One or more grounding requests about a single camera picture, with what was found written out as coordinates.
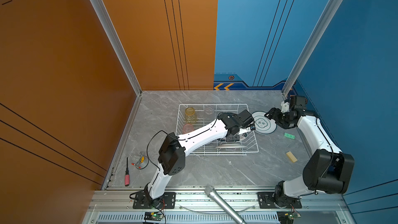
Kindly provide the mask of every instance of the dish rack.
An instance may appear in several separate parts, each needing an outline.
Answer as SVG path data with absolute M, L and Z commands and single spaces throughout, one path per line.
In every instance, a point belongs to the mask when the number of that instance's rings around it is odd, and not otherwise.
M 197 121 L 196 123 L 189 123 L 193 125 L 194 129 L 199 129 L 211 123 L 218 116 L 220 112 L 240 113 L 243 110 L 249 110 L 247 104 L 180 104 L 178 107 L 176 135 L 183 134 L 182 128 L 185 124 L 185 109 L 192 107 L 195 109 Z M 222 144 L 241 144 L 247 148 L 216 148 Z M 227 142 L 225 139 L 217 139 L 207 143 L 204 146 L 197 148 L 190 155 L 201 156 L 231 156 L 242 155 L 247 153 L 258 152 L 257 140 L 254 132 L 248 132 L 247 137 L 241 138 L 240 141 Z

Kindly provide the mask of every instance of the silver microphone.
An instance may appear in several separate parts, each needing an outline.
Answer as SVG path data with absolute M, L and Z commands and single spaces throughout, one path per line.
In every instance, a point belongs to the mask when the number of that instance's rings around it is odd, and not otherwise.
M 228 204 L 223 198 L 217 194 L 216 190 L 212 186 L 207 186 L 205 194 L 215 201 L 237 224 L 246 224 L 245 220 Z

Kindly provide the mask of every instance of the plate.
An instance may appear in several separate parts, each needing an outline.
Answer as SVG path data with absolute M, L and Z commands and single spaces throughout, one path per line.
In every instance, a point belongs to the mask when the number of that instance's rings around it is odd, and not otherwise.
M 254 118 L 254 125 L 256 126 L 255 132 L 259 134 L 270 134 L 275 131 L 275 120 L 269 120 L 264 115 L 266 112 L 253 112 L 251 115 Z

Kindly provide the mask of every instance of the green block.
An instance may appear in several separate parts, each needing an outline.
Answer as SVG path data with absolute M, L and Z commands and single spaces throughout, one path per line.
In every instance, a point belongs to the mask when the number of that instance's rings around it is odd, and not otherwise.
M 286 132 L 285 132 L 285 137 L 287 137 L 287 138 L 291 138 L 291 139 L 295 139 L 295 138 L 296 138 L 296 136 L 295 136 L 295 135 L 291 135 L 291 134 L 289 134 L 289 133 L 286 133 Z

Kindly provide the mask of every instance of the orange wall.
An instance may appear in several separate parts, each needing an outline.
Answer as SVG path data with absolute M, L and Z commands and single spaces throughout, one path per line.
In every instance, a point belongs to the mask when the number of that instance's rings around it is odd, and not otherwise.
M 89 0 L 13 0 L 0 30 L 2 223 L 80 223 L 135 93 Z
M 103 0 L 143 90 L 212 89 L 217 0 Z

